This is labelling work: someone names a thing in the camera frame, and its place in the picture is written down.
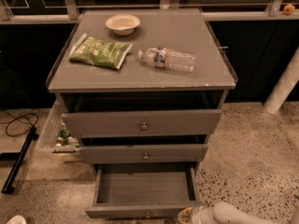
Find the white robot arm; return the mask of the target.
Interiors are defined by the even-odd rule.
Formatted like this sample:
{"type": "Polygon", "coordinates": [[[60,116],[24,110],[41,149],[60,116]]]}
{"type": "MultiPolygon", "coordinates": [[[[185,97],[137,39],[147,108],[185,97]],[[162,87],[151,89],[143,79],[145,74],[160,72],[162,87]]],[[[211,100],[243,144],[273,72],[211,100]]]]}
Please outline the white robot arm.
{"type": "MultiPolygon", "coordinates": [[[[265,109],[275,114],[299,82],[299,48],[292,56],[277,85],[265,102],[265,109]]],[[[214,206],[191,206],[178,213],[180,224],[277,224],[238,210],[235,206],[218,202],[214,206]]]]}

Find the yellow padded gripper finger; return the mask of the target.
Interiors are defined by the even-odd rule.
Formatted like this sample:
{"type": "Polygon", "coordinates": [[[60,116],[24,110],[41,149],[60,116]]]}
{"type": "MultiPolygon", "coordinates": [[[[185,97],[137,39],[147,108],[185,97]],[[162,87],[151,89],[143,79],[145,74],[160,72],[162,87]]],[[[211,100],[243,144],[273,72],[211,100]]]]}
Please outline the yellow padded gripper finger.
{"type": "Polygon", "coordinates": [[[178,213],[180,224],[192,224],[192,207],[187,207],[178,213]]]}

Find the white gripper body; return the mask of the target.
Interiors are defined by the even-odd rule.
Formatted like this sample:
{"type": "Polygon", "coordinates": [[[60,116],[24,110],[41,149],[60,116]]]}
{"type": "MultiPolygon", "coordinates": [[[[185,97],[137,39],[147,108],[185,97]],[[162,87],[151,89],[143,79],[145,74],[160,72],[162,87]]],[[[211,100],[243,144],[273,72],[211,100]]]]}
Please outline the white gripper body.
{"type": "Polygon", "coordinates": [[[195,206],[191,213],[192,224],[215,224],[212,208],[206,206],[195,206]]]}

